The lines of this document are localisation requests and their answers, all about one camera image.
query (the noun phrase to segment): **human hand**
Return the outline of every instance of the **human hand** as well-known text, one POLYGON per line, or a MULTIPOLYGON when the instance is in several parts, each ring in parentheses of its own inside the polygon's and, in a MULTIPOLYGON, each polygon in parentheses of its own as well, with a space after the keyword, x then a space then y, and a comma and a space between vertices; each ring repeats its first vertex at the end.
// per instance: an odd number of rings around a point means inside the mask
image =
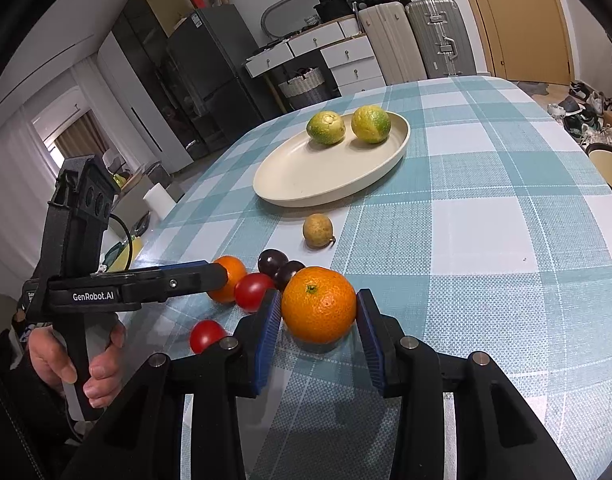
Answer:
MULTIPOLYGON (((108 406, 122 387, 121 348, 125 339, 126 328, 117 322, 110 333, 108 348, 90 362, 90 379, 84 384, 84 394, 93 408, 108 406)), ((73 384, 77 380, 77 371, 52 327, 35 328, 30 333, 28 352, 39 378, 56 392, 62 393, 62 381, 73 384)))

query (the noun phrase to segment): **drawer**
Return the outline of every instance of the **drawer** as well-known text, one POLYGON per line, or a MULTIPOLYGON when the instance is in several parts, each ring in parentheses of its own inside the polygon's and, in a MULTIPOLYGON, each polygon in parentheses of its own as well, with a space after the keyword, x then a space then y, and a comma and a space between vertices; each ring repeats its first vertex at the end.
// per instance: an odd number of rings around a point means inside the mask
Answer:
POLYGON ((350 63, 373 57, 375 53, 372 51, 371 42, 368 37, 362 36, 354 40, 342 41, 326 48, 321 49, 321 55, 329 68, 333 68, 344 63, 350 63))
POLYGON ((358 81, 357 83, 340 86, 339 92, 342 95, 353 95, 358 92, 372 90, 373 88, 382 88, 383 86, 386 86, 386 82, 382 76, 379 76, 366 79, 365 81, 358 81))
POLYGON ((339 27, 339 23, 335 22, 304 32, 296 38, 288 40, 288 45, 291 47, 292 53, 297 57, 343 39, 344 33, 341 27, 339 27))
POLYGON ((251 77, 255 77, 292 58, 293 55, 291 49, 288 48, 288 44, 280 43, 270 50, 265 50, 254 56, 253 59, 246 63, 246 69, 251 77))
POLYGON ((347 85, 349 83, 356 83, 357 81, 363 81, 370 79, 371 77, 378 77, 382 75, 380 66, 377 64, 377 60, 374 57, 367 59, 360 59, 354 63, 346 63, 344 65, 336 66, 331 69, 337 86, 347 85))
POLYGON ((346 20, 339 20, 339 26, 342 28, 342 32, 346 38, 352 38, 361 32, 355 16, 346 20))

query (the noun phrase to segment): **tangerine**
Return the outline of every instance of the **tangerine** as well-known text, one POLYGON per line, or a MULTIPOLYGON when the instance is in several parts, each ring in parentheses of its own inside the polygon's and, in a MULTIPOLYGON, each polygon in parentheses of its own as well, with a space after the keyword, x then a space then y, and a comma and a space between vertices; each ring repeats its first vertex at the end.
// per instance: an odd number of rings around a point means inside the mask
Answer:
POLYGON ((235 301, 235 285, 247 275, 248 271, 246 267, 239 258, 234 256, 220 256, 213 263, 220 264, 226 269, 228 281, 222 288, 207 292, 208 296, 217 303, 230 303, 235 301))
POLYGON ((292 277, 282 296, 282 317, 291 333, 308 343, 332 343, 355 320, 355 290, 334 270, 306 267, 292 277))

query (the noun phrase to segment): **window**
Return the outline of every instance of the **window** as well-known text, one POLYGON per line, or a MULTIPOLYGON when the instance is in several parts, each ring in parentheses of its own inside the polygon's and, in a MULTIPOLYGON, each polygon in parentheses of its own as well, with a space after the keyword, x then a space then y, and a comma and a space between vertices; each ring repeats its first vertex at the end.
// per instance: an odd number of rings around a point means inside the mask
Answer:
POLYGON ((54 160, 57 166, 61 168, 62 164, 64 163, 64 156, 62 155, 62 152, 57 148, 54 142, 50 146, 47 146, 47 148, 48 153, 50 153, 52 156, 52 160, 54 160))

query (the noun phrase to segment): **curtain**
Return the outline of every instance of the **curtain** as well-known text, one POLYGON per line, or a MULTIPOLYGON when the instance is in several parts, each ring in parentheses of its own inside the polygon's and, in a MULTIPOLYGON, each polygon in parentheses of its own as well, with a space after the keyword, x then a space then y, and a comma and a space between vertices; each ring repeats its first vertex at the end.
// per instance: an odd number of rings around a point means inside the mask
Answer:
POLYGON ((103 156, 109 148, 104 136, 95 126, 90 112, 86 112, 55 139, 64 158, 97 153, 103 156))
POLYGON ((131 171, 134 173, 140 166, 156 162, 157 157, 124 113, 93 60, 87 57, 70 71, 97 121, 131 171))
POLYGON ((0 292, 11 298, 39 261, 57 172, 21 107, 0 128, 0 292))

